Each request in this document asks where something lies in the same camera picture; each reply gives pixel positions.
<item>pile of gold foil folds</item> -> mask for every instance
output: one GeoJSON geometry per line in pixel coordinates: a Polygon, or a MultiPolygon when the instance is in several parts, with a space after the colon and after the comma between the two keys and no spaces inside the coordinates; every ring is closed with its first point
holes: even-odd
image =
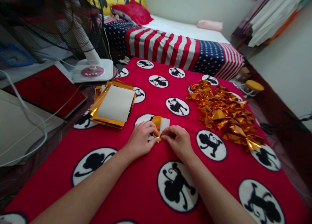
{"type": "Polygon", "coordinates": [[[195,100],[202,113],[198,119],[212,130],[223,129],[222,136],[232,143],[247,145],[250,150],[262,148],[264,139],[253,132],[258,128],[252,126],[254,118],[244,107],[247,101],[240,102],[238,97],[230,93],[227,88],[217,86],[212,91],[208,81],[201,80],[191,86],[193,93],[186,95],[186,99],[195,100]]]}

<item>red cabinet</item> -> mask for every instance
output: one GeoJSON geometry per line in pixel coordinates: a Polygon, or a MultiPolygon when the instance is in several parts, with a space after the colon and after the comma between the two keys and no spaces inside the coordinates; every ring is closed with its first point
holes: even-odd
{"type": "MultiPolygon", "coordinates": [[[[36,100],[36,104],[55,113],[71,98],[76,90],[76,86],[67,80],[41,96],[36,100]]],[[[62,117],[67,116],[84,100],[85,96],[80,91],[77,91],[73,98],[57,113],[57,115],[62,117]]]]}
{"type": "MultiPolygon", "coordinates": [[[[23,98],[52,113],[58,111],[77,90],[55,65],[15,83],[15,86],[23,98]]],[[[6,89],[13,92],[11,86],[6,89]]],[[[68,117],[85,99],[86,97],[77,91],[57,115],[62,118],[68,117]]]]}

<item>american flag pattern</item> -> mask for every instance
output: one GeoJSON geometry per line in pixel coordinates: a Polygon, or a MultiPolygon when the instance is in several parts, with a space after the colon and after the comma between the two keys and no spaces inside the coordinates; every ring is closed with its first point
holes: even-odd
{"type": "Polygon", "coordinates": [[[230,44],[192,39],[106,18],[110,46],[125,54],[185,70],[230,80],[244,65],[243,56],[230,44]]]}

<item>gold foil paper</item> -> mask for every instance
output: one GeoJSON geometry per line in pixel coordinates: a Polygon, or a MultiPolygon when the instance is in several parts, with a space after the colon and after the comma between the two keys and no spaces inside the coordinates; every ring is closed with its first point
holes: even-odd
{"type": "Polygon", "coordinates": [[[161,116],[154,116],[152,119],[152,123],[154,123],[156,125],[157,131],[158,131],[158,137],[154,135],[154,133],[152,134],[154,138],[159,139],[159,141],[161,141],[162,139],[160,138],[160,123],[162,121],[162,117],[161,116]]]}
{"type": "MultiPolygon", "coordinates": [[[[95,98],[94,104],[89,109],[90,115],[92,116],[91,121],[96,122],[96,123],[100,123],[100,124],[103,124],[103,125],[106,125],[106,126],[122,128],[124,126],[125,122],[112,120],[112,119],[107,119],[107,118],[100,118],[100,117],[98,117],[98,114],[97,114],[100,105],[102,104],[102,102],[103,102],[103,100],[104,100],[108,90],[110,89],[110,87],[112,85],[120,87],[120,88],[129,89],[129,90],[133,90],[133,88],[134,88],[133,86],[128,85],[128,84],[126,84],[124,82],[121,82],[119,80],[108,81],[106,83],[106,87],[105,87],[103,92],[102,92],[102,87],[101,86],[97,86],[96,87],[96,98],[95,98]]],[[[131,108],[129,110],[129,115],[130,115],[130,112],[132,110],[135,98],[136,98],[136,94],[134,94],[134,97],[133,97],[133,100],[132,100],[132,104],[131,104],[131,108]]]]}
{"type": "Polygon", "coordinates": [[[244,107],[247,101],[238,101],[238,97],[227,88],[217,86],[214,91],[208,81],[201,80],[191,86],[193,93],[188,93],[186,99],[196,101],[199,111],[198,119],[212,130],[225,129],[225,140],[248,146],[249,150],[261,148],[264,139],[253,135],[258,128],[252,126],[254,118],[244,107]]]}

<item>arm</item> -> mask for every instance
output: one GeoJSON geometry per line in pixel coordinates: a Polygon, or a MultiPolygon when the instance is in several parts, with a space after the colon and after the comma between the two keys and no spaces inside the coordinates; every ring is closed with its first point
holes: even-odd
{"type": "Polygon", "coordinates": [[[248,223],[256,221],[243,206],[219,183],[194,153],[188,132],[180,126],[163,130],[167,141],[192,175],[195,186],[215,224],[248,223]]]}
{"type": "Polygon", "coordinates": [[[136,125],[128,143],[121,150],[59,198],[31,224],[89,223],[127,166],[148,153],[158,141],[155,138],[147,142],[150,133],[158,136],[152,122],[136,125]]]}

